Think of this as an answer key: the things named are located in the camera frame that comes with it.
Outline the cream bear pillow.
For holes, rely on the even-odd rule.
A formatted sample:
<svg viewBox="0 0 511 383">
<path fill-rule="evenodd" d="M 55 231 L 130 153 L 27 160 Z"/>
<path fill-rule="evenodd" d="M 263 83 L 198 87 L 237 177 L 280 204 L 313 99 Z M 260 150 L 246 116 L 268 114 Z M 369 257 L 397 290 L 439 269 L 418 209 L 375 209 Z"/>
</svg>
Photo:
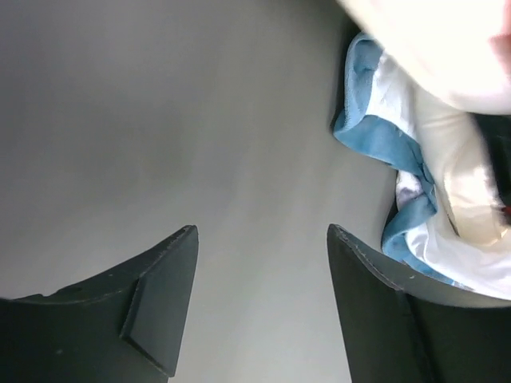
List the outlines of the cream bear pillow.
<svg viewBox="0 0 511 383">
<path fill-rule="evenodd" d="M 510 111 L 507 1 L 345 1 L 415 82 L 416 129 L 455 233 L 477 245 L 509 229 L 475 117 Z"/>
</svg>

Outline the blue white bear pillowcase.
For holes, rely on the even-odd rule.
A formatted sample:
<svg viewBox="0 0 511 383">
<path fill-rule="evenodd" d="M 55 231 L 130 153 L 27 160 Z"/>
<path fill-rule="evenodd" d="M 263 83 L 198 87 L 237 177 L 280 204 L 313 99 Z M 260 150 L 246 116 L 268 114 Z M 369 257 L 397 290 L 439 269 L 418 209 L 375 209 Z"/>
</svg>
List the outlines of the blue white bear pillowcase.
<svg viewBox="0 0 511 383">
<path fill-rule="evenodd" d="M 333 133 L 397 172 L 397 211 L 382 233 L 387 257 L 509 299 L 509 128 L 505 117 L 464 113 L 429 94 L 370 35 L 351 40 Z"/>
</svg>

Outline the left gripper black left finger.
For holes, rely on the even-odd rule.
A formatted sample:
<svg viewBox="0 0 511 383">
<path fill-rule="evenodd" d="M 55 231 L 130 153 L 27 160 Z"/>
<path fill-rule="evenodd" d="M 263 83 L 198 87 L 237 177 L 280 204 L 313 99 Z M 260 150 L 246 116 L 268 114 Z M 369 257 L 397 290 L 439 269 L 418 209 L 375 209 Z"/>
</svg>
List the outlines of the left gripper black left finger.
<svg viewBox="0 0 511 383">
<path fill-rule="evenodd" d="M 4 382 L 166 382 L 199 253 L 194 225 L 49 296 L 1 301 Z"/>
</svg>

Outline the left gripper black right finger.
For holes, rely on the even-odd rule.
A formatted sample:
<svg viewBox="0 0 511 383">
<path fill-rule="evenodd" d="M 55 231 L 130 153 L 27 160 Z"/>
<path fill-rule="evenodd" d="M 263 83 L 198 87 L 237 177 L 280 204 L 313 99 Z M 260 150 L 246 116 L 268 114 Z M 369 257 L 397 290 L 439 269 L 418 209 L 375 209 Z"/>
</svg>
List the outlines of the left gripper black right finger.
<svg viewBox="0 0 511 383">
<path fill-rule="evenodd" d="M 449 286 L 327 230 L 354 382 L 508 382 L 510 303 Z"/>
</svg>

